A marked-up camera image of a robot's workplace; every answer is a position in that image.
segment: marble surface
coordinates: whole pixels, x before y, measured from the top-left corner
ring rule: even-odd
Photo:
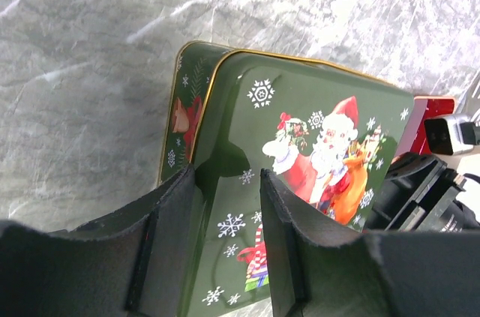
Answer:
[[[0,0],[0,217],[71,229],[155,185],[189,40],[324,58],[460,96],[480,0]],[[236,316],[270,316],[268,301]]]

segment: santa claus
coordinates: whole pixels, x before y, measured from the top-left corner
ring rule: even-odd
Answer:
[[[288,139],[263,146],[263,153],[275,158],[274,172],[284,177],[297,196],[344,224],[355,214],[368,177],[362,150],[356,148],[358,119],[352,96],[324,118],[311,156],[300,154]]]

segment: gift box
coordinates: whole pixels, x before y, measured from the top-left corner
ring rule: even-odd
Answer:
[[[413,96],[326,61],[193,42],[178,54],[160,180],[196,169],[191,263],[178,317],[269,296],[260,170],[362,230]]]

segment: gray marble table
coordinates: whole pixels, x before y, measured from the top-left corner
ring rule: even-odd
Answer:
[[[0,0],[0,217],[71,229],[155,185],[189,40],[324,58],[460,96],[480,0]],[[268,301],[231,316],[270,316]]]

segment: christmas illustration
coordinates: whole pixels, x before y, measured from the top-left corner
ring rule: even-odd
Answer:
[[[258,289],[269,284],[269,272],[267,270],[267,255],[265,242],[262,241],[263,225],[260,223],[255,233],[255,247],[248,247],[240,251],[237,259],[247,264],[247,280],[245,291]]]
[[[355,96],[339,102],[325,117],[318,113],[315,124],[309,121],[319,128],[309,155],[302,153],[308,145],[307,124],[286,113],[280,115],[275,139],[264,144],[262,152],[274,158],[273,171],[297,196],[346,225],[364,198],[368,171],[381,149],[381,126],[359,141]],[[375,120],[369,124],[373,129]]]

